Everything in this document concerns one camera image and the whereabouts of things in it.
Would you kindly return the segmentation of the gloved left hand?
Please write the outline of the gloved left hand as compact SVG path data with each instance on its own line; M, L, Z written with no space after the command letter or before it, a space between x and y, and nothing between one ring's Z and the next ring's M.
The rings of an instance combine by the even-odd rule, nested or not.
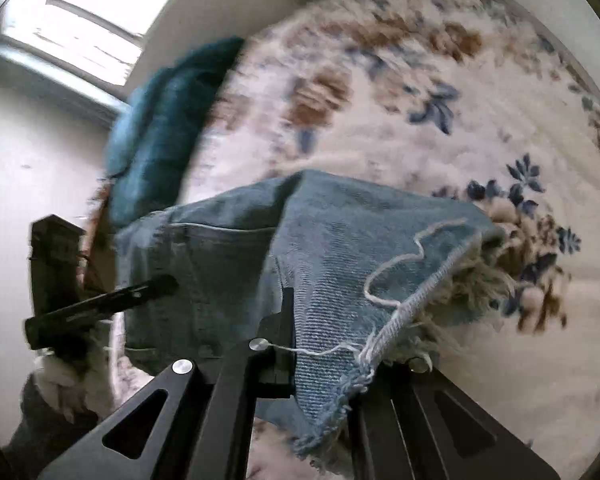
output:
M59 353L43 349L36 352L33 382L42 399L70 424L80 415L95 414L100 422L116 407L110 385L110 321L97 322L86 337L85 370L61 359Z

